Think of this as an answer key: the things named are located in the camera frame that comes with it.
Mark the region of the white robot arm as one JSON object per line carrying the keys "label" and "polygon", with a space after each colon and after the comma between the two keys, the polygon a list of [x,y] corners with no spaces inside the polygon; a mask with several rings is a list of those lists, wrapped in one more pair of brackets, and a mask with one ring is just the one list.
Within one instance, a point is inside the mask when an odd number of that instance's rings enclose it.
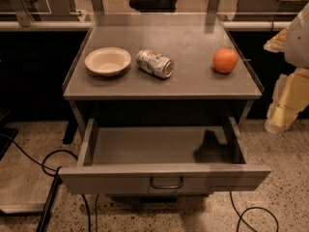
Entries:
{"label": "white robot arm", "polygon": [[264,49],[283,52],[285,61],[295,66],[293,73],[281,74],[277,79],[267,111],[265,129],[280,133],[286,131],[309,105],[309,5],[289,27],[267,41]]}

